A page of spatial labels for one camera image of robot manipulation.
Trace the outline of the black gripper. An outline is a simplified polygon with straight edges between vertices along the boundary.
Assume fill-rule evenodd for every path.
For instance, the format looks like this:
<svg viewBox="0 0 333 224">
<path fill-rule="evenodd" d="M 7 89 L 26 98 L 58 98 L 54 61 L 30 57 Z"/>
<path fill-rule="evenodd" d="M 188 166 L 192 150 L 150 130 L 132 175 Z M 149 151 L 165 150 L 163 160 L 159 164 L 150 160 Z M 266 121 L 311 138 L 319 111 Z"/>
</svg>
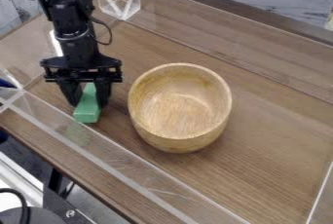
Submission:
<svg viewBox="0 0 333 224">
<path fill-rule="evenodd" d="M 98 51 L 94 36 L 84 32 L 78 35 L 54 33 L 62 54 L 39 61 L 46 82 L 69 81 L 58 84 L 70 106 L 78 104 L 82 90 L 80 82 L 96 82 L 96 101 L 100 108 L 108 104 L 110 84 L 121 82 L 121 62 Z"/>
</svg>

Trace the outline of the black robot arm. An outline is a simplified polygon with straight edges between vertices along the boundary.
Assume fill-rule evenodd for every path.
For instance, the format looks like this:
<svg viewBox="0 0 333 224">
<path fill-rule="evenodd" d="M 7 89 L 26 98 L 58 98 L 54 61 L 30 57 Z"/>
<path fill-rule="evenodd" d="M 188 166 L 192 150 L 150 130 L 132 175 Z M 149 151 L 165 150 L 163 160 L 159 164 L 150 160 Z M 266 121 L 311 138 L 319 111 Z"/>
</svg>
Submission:
<svg viewBox="0 0 333 224">
<path fill-rule="evenodd" d="M 39 61 L 44 79 L 58 85 L 69 105 L 82 97 L 82 83 L 96 88 L 96 103 L 105 107 L 112 84 L 121 81 L 121 61 L 100 53 L 102 43 L 96 38 L 92 0 L 34 0 L 53 24 L 54 38 L 62 54 Z"/>
</svg>

